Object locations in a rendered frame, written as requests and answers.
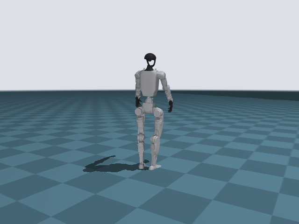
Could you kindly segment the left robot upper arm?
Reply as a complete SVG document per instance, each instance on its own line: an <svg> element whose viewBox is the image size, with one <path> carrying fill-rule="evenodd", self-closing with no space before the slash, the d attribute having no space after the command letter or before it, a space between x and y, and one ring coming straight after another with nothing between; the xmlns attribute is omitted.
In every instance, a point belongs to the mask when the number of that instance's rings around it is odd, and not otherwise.
<svg viewBox="0 0 299 224"><path fill-rule="evenodd" d="M140 72L141 72L141 70L139 70L135 73L136 88L138 88L138 89L140 89Z"/></svg>

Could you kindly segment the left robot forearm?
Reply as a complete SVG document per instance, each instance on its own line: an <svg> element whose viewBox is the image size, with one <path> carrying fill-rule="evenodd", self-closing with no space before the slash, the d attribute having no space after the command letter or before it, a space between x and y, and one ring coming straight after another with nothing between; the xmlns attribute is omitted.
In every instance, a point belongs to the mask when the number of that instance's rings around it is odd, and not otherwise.
<svg viewBox="0 0 299 224"><path fill-rule="evenodd" d="M136 86L136 85L135 85ZM141 94L141 90L140 89L138 89L138 88L135 88L135 94L136 94L136 96L135 97L138 97L138 99L141 97L140 96L140 94Z"/></svg>

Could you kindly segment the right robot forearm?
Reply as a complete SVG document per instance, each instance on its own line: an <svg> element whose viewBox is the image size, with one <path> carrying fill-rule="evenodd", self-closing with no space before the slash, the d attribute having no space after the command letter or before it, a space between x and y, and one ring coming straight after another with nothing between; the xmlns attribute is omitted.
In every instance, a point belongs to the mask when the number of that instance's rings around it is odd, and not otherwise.
<svg viewBox="0 0 299 224"><path fill-rule="evenodd" d="M168 91L165 91L166 97L168 99L168 102L171 100L173 102L172 96L171 96L171 91L170 91L170 86L167 86Z"/></svg>

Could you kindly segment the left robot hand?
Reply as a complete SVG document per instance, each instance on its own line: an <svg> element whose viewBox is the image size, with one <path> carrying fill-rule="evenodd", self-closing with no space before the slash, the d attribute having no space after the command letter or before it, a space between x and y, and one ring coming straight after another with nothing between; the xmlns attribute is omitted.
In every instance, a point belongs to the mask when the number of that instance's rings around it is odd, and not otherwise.
<svg viewBox="0 0 299 224"><path fill-rule="evenodd" d="M139 101L141 101L140 98L138 99L138 97L136 97L135 99L136 99L136 101L135 101L135 103L136 103L136 107L140 107L140 106L139 106L139 105L141 105L140 102L139 102ZM142 102L142 101L141 101L141 102Z"/></svg>

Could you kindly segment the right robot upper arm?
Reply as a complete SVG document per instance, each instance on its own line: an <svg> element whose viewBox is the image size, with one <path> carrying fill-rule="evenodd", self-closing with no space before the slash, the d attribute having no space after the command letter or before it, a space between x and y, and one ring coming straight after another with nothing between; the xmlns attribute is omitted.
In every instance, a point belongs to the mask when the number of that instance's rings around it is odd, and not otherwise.
<svg viewBox="0 0 299 224"><path fill-rule="evenodd" d="M157 77L161 80L161 84L163 86L164 91L168 91L167 89L167 80L166 80L166 74L163 71L157 71Z"/></svg>

